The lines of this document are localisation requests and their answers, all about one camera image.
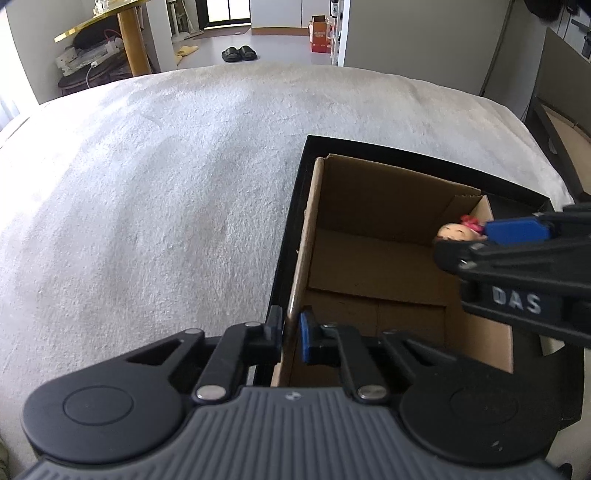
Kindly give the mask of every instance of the yellow table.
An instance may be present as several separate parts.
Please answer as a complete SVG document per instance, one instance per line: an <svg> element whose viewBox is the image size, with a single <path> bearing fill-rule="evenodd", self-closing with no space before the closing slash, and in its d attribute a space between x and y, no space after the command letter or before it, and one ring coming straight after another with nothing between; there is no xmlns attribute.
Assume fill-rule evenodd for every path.
<svg viewBox="0 0 591 480"><path fill-rule="evenodd" d="M146 3L148 0L113 0L109 2L109 9L100 15L95 15L90 20L76 25L74 28L58 35L53 39L54 42L59 42L70 35L74 35L88 25L98 22L111 15L117 15L119 27L121 28L121 37L123 38L123 45L125 46L125 53L131 67L131 73L134 77L146 75L150 73L150 64L148 63L148 56L146 55L146 48L144 46L144 39L142 32L139 29L138 13L135 7Z"/></svg>

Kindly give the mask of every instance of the red hair accessory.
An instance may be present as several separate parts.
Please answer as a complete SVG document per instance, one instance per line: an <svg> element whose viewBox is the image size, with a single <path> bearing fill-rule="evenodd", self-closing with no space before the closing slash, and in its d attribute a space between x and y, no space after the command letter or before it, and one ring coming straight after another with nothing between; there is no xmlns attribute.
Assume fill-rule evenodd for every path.
<svg viewBox="0 0 591 480"><path fill-rule="evenodd" d="M484 233L484 227L478 222L477 218L471 217L470 215L462 215L460 217L460 221L462 225L474 230L476 233L478 233L478 235L482 235Z"/></svg>

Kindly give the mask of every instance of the wooden table leg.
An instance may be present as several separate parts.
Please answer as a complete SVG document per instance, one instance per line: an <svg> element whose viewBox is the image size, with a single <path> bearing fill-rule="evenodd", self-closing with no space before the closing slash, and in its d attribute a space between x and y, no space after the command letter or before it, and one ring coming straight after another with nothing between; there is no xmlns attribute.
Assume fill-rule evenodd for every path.
<svg viewBox="0 0 591 480"><path fill-rule="evenodd" d="M131 73L134 77L151 73L135 7L123 10L117 14L117 19L119 20L121 37L123 37L123 45L125 45Z"/></svg>

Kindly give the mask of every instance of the doll head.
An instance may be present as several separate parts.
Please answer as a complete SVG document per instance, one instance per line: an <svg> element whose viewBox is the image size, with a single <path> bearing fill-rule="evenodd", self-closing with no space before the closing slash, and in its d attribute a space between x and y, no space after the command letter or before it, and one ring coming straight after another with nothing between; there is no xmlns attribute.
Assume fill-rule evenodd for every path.
<svg viewBox="0 0 591 480"><path fill-rule="evenodd" d="M478 223L478 220L469 215L462 215L461 223L448 223L443 225L437 232L435 240L456 240L456 241L476 241L485 240L482 235L484 227Z"/></svg>

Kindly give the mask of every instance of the white blanket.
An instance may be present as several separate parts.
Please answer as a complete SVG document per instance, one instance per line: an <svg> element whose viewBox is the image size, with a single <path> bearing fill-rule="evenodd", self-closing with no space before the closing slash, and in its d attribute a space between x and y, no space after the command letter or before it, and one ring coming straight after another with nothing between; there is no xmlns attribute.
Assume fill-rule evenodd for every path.
<svg viewBox="0 0 591 480"><path fill-rule="evenodd" d="M0 435L42 382L264 314L308 134L402 148L571 201L485 98L364 70L249 63L55 100L0 148Z"/></svg>

